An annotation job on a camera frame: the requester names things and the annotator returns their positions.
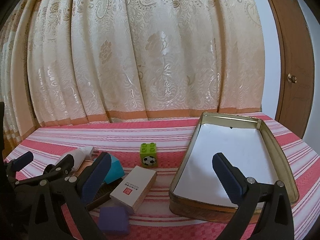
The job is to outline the brown wooden comb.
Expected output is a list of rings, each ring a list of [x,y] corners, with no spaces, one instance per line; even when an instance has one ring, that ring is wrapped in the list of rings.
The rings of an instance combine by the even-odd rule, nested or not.
[[[92,211],[95,208],[99,207],[100,205],[104,204],[105,202],[111,199],[110,194],[111,192],[123,181],[122,178],[119,178],[109,184],[103,182],[99,187],[93,201],[86,205],[87,211]]]

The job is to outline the white charger plug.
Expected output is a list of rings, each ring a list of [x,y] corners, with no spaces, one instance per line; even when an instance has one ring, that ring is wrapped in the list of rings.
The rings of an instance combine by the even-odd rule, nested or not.
[[[70,154],[74,158],[74,165],[72,167],[72,171],[77,171],[84,160],[92,160],[93,159],[93,153],[95,151],[95,148],[93,146],[86,146],[86,147],[80,147],[76,148],[74,150],[71,150],[69,152],[64,153],[61,155],[61,157],[57,160],[55,164],[57,164],[59,161],[61,161],[66,155]]]

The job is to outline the teal toy brick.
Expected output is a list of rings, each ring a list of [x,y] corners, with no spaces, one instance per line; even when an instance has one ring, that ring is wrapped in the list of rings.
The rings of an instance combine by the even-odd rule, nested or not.
[[[111,166],[110,166],[110,169],[107,173],[103,173],[103,170],[100,170],[102,171],[102,173],[99,173],[99,174],[96,174],[96,176],[94,177],[94,181],[95,183],[107,183],[107,184],[110,184],[114,181],[116,181],[117,179],[120,179],[122,178],[124,175],[125,175],[125,172],[123,170],[123,167],[119,161],[118,158],[116,158],[114,155],[110,154],[110,157],[111,157]]]

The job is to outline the white card box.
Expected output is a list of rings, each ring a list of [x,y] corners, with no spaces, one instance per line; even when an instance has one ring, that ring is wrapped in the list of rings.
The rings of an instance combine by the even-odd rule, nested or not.
[[[111,192],[111,199],[125,207],[129,214],[137,212],[156,181],[157,172],[136,166]]]

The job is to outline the purple foam block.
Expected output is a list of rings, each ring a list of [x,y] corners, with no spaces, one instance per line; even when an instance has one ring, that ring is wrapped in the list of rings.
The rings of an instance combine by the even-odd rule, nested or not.
[[[129,214],[121,206],[102,207],[98,219],[99,229],[112,235],[128,235],[130,233]]]

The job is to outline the green football toy brick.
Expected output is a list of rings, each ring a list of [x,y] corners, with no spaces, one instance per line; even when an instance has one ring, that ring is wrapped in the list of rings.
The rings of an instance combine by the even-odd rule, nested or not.
[[[140,161],[144,168],[154,168],[158,165],[156,143],[142,143],[140,145]]]

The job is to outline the pink striped tablecloth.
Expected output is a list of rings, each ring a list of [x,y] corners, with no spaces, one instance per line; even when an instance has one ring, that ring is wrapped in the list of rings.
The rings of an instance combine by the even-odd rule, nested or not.
[[[299,201],[292,209],[295,239],[303,239],[319,217],[319,155],[286,127],[263,113],[264,120],[283,149],[293,172]],[[126,173],[139,165],[139,149],[144,142],[157,145],[157,180],[135,215],[130,217],[127,239],[216,239],[225,228],[174,215],[169,209],[169,185],[187,150],[198,120],[176,119],[114,124],[85,124],[39,128],[9,155],[14,159],[31,151],[33,162],[18,172],[18,179],[41,175],[66,152],[92,146],[116,156]]]

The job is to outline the gold metal tin tray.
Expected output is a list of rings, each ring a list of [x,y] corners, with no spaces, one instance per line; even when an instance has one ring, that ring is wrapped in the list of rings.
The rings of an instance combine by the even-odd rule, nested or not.
[[[290,204],[299,192],[289,162],[261,118],[202,113],[182,163],[169,187],[170,211],[208,222],[228,223],[237,210],[212,166],[223,153],[245,177],[259,183],[284,183]]]

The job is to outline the brown wooden door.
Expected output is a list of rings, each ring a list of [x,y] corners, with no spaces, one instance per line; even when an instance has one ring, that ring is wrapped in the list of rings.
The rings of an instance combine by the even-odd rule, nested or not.
[[[276,24],[280,49],[280,89],[276,121],[299,138],[311,113],[315,62],[309,29],[298,0],[268,0]],[[289,83],[288,74],[297,77]]]

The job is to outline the cream floral curtain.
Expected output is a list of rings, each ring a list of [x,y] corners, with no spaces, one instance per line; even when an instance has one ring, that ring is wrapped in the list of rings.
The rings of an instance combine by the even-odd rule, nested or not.
[[[3,135],[261,109],[255,0],[1,0]]]

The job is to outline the brass door knob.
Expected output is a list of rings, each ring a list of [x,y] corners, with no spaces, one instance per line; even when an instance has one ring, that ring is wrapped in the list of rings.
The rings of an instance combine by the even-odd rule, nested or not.
[[[289,83],[297,83],[297,77],[290,73],[287,75],[287,80]]]

